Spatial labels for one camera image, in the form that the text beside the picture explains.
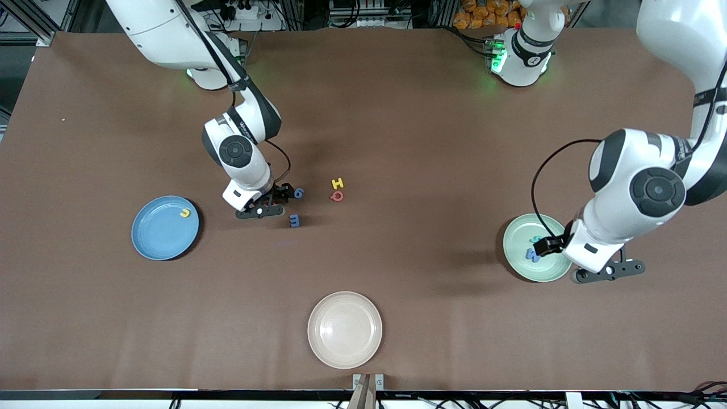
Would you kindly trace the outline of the green plate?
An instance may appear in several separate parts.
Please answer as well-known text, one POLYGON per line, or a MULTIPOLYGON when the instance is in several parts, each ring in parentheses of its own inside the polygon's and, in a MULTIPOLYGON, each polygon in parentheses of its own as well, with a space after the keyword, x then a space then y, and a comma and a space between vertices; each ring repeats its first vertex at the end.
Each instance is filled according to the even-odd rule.
POLYGON ((543 215, 539 218, 535 213, 527 213, 514 218, 502 239, 502 248, 507 262, 521 277, 533 282, 553 282, 568 273, 572 266, 563 254, 549 254, 539 262, 531 262, 525 258, 525 251, 533 248, 529 239, 533 236, 550 236, 564 232, 564 227, 555 219, 543 215))

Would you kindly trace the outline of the blue plate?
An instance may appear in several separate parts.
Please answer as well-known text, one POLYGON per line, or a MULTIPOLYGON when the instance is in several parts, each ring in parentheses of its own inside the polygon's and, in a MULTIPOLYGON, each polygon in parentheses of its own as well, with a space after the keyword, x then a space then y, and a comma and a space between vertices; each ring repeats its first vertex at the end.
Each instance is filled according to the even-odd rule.
POLYGON ((184 254, 197 240, 200 231, 198 210, 180 196, 151 200, 137 213, 131 228, 131 242, 141 256, 153 261, 168 261, 184 254), (183 208, 190 216, 179 216, 183 208))

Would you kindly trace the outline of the beige plate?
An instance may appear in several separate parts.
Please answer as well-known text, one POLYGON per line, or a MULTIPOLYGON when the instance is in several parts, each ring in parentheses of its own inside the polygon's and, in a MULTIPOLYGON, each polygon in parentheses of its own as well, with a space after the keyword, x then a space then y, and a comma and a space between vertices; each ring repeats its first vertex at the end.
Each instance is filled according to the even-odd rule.
POLYGON ((329 294, 314 306, 307 321, 311 351, 325 365, 358 368, 377 354, 383 321, 374 303, 353 291, 329 294))

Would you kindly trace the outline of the white power strip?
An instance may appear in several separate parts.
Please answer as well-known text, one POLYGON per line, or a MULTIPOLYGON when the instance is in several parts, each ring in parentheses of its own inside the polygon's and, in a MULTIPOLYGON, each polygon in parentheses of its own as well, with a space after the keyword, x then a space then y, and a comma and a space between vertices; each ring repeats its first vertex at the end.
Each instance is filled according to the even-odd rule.
POLYGON ((259 6, 252 3, 251 0, 244 0, 235 5, 226 3, 220 10, 220 16, 224 21, 257 20, 259 12, 259 6))

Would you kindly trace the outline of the dark equipment rack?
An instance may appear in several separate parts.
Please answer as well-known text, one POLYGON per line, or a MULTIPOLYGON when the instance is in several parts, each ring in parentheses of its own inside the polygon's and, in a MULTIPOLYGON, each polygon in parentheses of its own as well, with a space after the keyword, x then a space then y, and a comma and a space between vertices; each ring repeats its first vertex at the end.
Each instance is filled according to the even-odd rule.
POLYGON ((411 28, 411 0, 329 0, 327 23, 337 28, 411 28))

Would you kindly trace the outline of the tan wooden stick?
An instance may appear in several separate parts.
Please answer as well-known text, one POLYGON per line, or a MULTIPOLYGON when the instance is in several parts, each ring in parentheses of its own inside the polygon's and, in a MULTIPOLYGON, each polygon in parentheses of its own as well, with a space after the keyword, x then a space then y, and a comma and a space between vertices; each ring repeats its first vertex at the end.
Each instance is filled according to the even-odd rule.
POLYGON ((346 409, 377 409, 377 382, 374 374, 360 374, 354 381, 346 409))

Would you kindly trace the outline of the orange bags pile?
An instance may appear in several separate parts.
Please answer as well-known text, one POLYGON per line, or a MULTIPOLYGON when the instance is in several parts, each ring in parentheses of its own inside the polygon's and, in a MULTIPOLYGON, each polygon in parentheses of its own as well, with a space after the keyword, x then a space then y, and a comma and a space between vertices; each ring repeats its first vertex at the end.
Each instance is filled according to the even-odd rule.
POLYGON ((458 0, 452 25, 459 30, 485 26, 519 28, 527 13, 519 0, 458 0))

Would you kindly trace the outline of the white table edge rail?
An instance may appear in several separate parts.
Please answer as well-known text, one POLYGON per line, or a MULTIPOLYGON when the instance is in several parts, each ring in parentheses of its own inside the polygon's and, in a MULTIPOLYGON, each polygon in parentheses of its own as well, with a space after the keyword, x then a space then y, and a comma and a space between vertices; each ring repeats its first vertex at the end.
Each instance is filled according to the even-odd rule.
MULTIPOLYGON (((350 389, 9 389, 0 409, 346 409, 350 389)), ((727 409, 727 382, 693 391, 377 391, 377 409, 727 409)))

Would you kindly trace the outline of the aluminium frame profile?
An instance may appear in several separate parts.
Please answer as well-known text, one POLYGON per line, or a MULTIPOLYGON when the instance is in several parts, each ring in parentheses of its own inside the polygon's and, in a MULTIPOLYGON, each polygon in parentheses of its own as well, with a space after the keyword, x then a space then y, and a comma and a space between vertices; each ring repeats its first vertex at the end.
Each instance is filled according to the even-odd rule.
POLYGON ((80 0, 0 0, 0 46, 48 47, 70 31, 80 0))

